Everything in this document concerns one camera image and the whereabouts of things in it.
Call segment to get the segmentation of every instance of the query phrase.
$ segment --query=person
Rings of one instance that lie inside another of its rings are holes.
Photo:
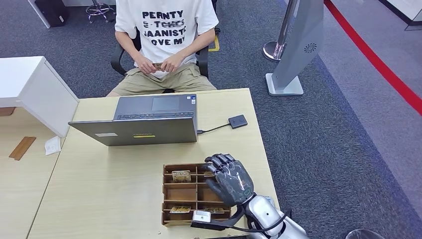
[[[216,88],[196,65],[195,53],[215,39],[211,0],[116,0],[115,35],[135,61],[107,96],[208,91]],[[140,32],[142,48],[131,39]]]

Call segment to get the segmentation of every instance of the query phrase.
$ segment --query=red floor line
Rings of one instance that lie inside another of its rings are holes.
[[[359,50],[365,55],[365,57],[371,62],[371,64],[377,69],[379,73],[390,83],[390,85],[396,89],[396,91],[405,99],[409,105],[411,105],[421,116],[422,116],[422,99],[413,92],[378,56],[375,52],[366,44],[366,42],[359,36],[359,34],[353,29],[350,23],[341,15],[340,11],[335,7],[331,0],[324,0],[325,6],[355,43]]]

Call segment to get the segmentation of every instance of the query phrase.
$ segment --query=cardboard organizer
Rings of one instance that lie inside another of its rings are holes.
[[[211,218],[224,221],[230,218],[231,208],[224,205],[223,201],[208,187],[205,180],[212,175],[206,175],[202,168],[203,163],[198,164],[168,164],[163,168],[163,194],[161,223],[167,227],[190,225],[194,210],[205,211],[205,208],[224,208],[224,213],[211,214]],[[191,172],[191,183],[175,183],[173,171],[189,170]],[[189,213],[171,214],[172,207],[191,207]]]

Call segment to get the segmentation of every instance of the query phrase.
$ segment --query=hand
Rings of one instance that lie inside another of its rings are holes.
[[[215,180],[205,182],[226,204],[233,207],[246,202],[253,195],[253,182],[248,172],[230,154],[215,154],[205,159],[205,168],[215,175]]]
[[[175,72],[184,59],[185,57],[181,53],[176,53],[163,62],[161,69],[167,72]]]
[[[141,53],[134,57],[133,60],[138,64],[138,68],[141,69],[144,74],[155,73],[157,71],[157,69],[152,65],[152,62],[141,55]]]

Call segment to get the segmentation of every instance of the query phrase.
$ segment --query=khaki shorts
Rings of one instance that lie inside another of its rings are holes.
[[[134,68],[126,73],[125,78],[113,92],[121,96],[160,94],[165,89],[175,92],[211,91],[216,88],[199,72],[199,67],[189,63],[179,67],[161,79],[151,74],[145,75],[139,68]]]

